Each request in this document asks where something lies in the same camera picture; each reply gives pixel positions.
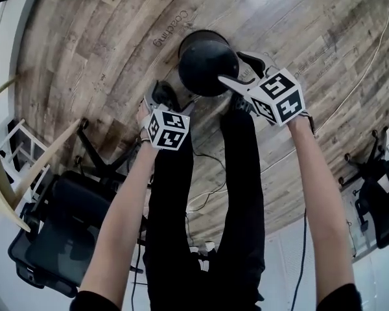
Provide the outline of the person's black clothing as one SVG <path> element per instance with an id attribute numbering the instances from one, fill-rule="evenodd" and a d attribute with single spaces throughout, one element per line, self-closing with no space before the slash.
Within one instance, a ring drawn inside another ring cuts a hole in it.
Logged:
<path id="1" fill-rule="evenodd" d="M 158 150 L 147 185 L 150 205 L 143 260 L 151 311 L 261 311 L 258 287 L 265 269 L 265 220 L 259 151 L 250 114 L 228 110 L 221 118 L 228 212 L 222 240 L 208 271 L 191 255 L 185 209 L 193 147 Z M 107 298 L 80 291 L 69 311 L 121 311 Z M 316 311 L 362 311 L 355 283 L 322 300 Z"/>

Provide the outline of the person's left forearm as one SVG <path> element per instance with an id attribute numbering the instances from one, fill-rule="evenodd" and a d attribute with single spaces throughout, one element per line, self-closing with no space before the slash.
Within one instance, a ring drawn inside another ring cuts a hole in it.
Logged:
<path id="1" fill-rule="evenodd" d="M 80 291 L 93 292 L 118 308 L 128 282 L 141 225 L 147 185 L 158 150 L 143 132 L 141 148 L 127 178 L 113 199 L 101 225 L 95 250 Z"/>

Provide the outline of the black mesh waste bin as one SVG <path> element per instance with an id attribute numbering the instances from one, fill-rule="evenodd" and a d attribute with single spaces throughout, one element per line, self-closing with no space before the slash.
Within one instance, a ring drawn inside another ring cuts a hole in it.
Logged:
<path id="1" fill-rule="evenodd" d="M 187 35 L 178 50 L 178 74 L 187 90 L 201 97 L 217 97 L 227 91 L 218 76 L 237 78 L 239 60 L 228 41 L 212 30 Z"/>

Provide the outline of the black mesh office chair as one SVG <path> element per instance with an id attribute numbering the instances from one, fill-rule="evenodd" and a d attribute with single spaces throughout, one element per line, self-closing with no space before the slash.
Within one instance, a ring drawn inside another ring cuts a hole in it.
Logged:
<path id="1" fill-rule="evenodd" d="M 77 135 L 93 166 L 54 176 L 37 202 L 26 203 L 20 217 L 30 231 L 21 230 L 8 249 L 22 281 L 68 298 L 78 293 L 104 217 L 126 179 L 118 169 L 130 162 L 139 146 L 136 141 L 129 152 L 106 164 L 84 133 L 88 124 L 82 119 Z"/>

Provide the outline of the light wooden desk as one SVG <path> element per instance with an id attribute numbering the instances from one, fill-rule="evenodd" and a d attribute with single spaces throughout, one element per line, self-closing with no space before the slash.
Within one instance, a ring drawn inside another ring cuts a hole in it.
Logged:
<path id="1" fill-rule="evenodd" d="M 18 80 L 18 78 L 19 76 L 12 76 L 9 80 L 7 80 L 0 86 L 0 93 L 11 86 L 16 80 Z M 67 141 L 67 139 L 78 130 L 79 124 L 80 119 L 70 125 L 70 127 L 68 127 L 68 129 L 45 150 L 41 157 L 30 168 L 27 175 L 25 175 L 21 182 L 19 182 L 16 191 L 12 189 L 10 182 L 8 181 L 2 164 L 2 157 L 0 156 L 0 213 L 9 218 L 26 232 L 30 232 L 30 227 L 16 214 L 16 207 L 30 188 L 31 183 L 50 161 L 51 157 Z"/>

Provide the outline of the person's right black shoe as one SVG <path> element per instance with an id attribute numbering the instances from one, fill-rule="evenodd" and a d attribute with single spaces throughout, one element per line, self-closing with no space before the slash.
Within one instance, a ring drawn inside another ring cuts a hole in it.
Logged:
<path id="1" fill-rule="evenodd" d="M 230 100 L 230 111 L 243 111 L 247 114 L 251 112 L 255 113 L 255 109 L 252 104 L 250 104 L 244 97 L 238 93 L 233 93 Z"/>

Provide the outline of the person's right forearm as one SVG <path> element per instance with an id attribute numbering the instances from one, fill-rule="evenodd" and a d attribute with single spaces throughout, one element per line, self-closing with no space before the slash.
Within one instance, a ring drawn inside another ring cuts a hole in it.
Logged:
<path id="1" fill-rule="evenodd" d="M 316 294 L 322 300 L 354 274 L 341 193 L 306 117 L 288 123 L 300 166 L 303 195 L 314 247 Z"/>

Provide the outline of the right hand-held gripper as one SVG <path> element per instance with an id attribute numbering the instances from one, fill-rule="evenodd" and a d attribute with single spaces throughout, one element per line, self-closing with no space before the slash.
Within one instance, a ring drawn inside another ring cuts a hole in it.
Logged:
<path id="1" fill-rule="evenodd" d="M 305 102 L 300 83 L 286 69 L 277 71 L 277 65 L 267 53 L 237 52 L 237 56 L 249 65 L 258 77 L 269 77 L 244 82 L 226 75 L 218 80 L 228 89 L 247 93 L 255 111 L 267 121 L 283 126 L 305 111 Z"/>

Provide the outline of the person's left hand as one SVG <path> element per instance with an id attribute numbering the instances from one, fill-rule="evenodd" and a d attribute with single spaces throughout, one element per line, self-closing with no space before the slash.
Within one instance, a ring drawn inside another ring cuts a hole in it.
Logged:
<path id="1" fill-rule="evenodd" d="M 145 128 L 145 124 L 147 120 L 150 119 L 150 111 L 144 102 L 140 103 L 138 107 L 136 119 L 137 119 L 139 131 L 142 132 L 143 129 Z"/>

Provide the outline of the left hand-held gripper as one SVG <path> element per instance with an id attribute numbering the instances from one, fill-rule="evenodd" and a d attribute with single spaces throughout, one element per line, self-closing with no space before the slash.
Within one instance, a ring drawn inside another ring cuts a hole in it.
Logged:
<path id="1" fill-rule="evenodd" d="M 145 94 L 147 106 L 172 106 L 174 90 L 167 82 L 153 82 Z M 188 102 L 180 112 L 192 112 L 195 102 Z M 189 133 L 190 117 L 153 109 L 149 116 L 145 117 L 145 130 L 152 146 L 159 150 L 179 150 L 184 139 Z"/>

